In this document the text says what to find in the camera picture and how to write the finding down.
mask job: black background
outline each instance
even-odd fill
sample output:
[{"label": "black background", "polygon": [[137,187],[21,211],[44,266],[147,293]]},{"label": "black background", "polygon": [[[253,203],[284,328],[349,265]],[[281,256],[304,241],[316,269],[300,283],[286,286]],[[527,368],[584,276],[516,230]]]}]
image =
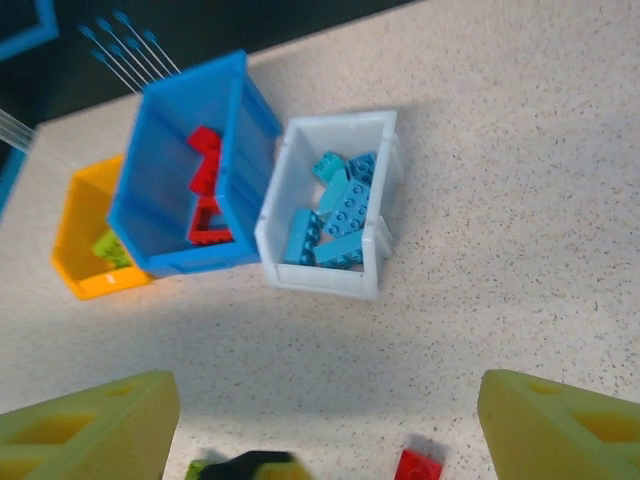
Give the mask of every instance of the black background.
[{"label": "black background", "polygon": [[[57,0],[60,36],[0,63],[0,108],[34,126],[129,93],[91,56],[95,45],[77,29],[89,25],[108,41],[95,24],[97,16],[104,16],[117,31],[128,33],[113,18],[113,9],[125,12],[139,33],[153,31],[171,59],[185,68],[238,48],[254,52],[408,1]],[[0,12],[16,3],[29,10],[28,0],[0,0]]]}]

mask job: green object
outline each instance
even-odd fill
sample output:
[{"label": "green object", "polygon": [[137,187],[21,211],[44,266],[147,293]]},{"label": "green object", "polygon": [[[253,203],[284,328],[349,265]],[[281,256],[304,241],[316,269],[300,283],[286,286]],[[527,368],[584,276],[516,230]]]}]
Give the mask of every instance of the green object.
[{"label": "green object", "polygon": [[109,230],[91,247],[93,254],[115,265],[116,268],[131,266],[131,260],[113,230]]},{"label": "green object", "polygon": [[189,464],[187,475],[184,477],[184,480],[199,480],[200,472],[207,465],[211,465],[211,462],[206,460],[192,460]]}]

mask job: red lego brick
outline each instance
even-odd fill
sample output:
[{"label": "red lego brick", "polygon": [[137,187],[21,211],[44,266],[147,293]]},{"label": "red lego brick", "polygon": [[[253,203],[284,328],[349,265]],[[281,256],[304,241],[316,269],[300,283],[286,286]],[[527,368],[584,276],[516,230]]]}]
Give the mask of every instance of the red lego brick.
[{"label": "red lego brick", "polygon": [[187,143],[196,152],[206,155],[212,151],[220,151],[222,140],[220,135],[207,127],[198,127],[187,139]]},{"label": "red lego brick", "polygon": [[220,161],[220,151],[215,150],[204,156],[202,165],[193,176],[189,184],[189,190],[201,196],[210,197],[214,195],[216,189],[216,179],[218,178],[218,163]]},{"label": "red lego brick", "polygon": [[402,451],[395,480],[438,480],[442,465],[413,450]]},{"label": "red lego brick", "polygon": [[198,127],[187,139],[187,143],[204,158],[189,184],[189,190],[197,195],[211,196],[216,188],[218,164],[220,163],[220,136],[207,127]]},{"label": "red lego brick", "polygon": [[199,197],[189,230],[189,241],[194,245],[232,242],[233,237],[228,228],[209,229],[211,218],[221,213],[214,197]]}]

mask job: teal lego brick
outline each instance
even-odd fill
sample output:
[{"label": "teal lego brick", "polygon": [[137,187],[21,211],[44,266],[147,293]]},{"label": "teal lego brick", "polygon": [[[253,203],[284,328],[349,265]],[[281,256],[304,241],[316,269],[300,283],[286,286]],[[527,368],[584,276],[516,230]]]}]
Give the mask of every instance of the teal lego brick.
[{"label": "teal lego brick", "polygon": [[340,238],[364,227],[371,189],[352,178],[325,224],[325,233]]},{"label": "teal lego brick", "polygon": [[316,213],[320,218],[326,220],[329,215],[331,215],[331,212],[333,212],[333,209],[338,205],[348,185],[349,178],[347,168],[343,167],[333,174],[327,189],[322,194],[322,197],[320,197],[318,208],[316,209]]},{"label": "teal lego brick", "polygon": [[311,171],[322,183],[328,184],[333,174],[343,168],[345,163],[333,152],[325,153]]},{"label": "teal lego brick", "polygon": [[376,168],[375,152],[365,153],[359,157],[352,158],[348,164],[351,177],[370,187],[373,181],[373,171]]},{"label": "teal lego brick", "polygon": [[316,263],[321,267],[346,269],[361,264],[362,230],[350,233],[313,249]]},{"label": "teal lego brick", "polygon": [[312,266],[314,264],[313,247],[320,240],[321,229],[322,220],[316,213],[308,208],[297,210],[289,231],[284,263]]}]

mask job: speckled countertop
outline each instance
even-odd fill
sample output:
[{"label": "speckled countertop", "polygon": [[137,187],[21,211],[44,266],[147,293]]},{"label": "speckled countertop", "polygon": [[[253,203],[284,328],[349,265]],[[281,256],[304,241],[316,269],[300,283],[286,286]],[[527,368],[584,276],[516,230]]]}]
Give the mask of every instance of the speckled countertop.
[{"label": "speckled countertop", "polygon": [[376,303],[268,289],[259,265],[75,300],[49,263],[65,190],[125,149],[139,100],[42,125],[0,228],[0,411],[165,368],[166,479],[256,448],[390,479],[405,445],[491,479],[486,369],[640,400],[639,25],[632,0],[433,0],[253,56],[285,122],[399,111]]}]

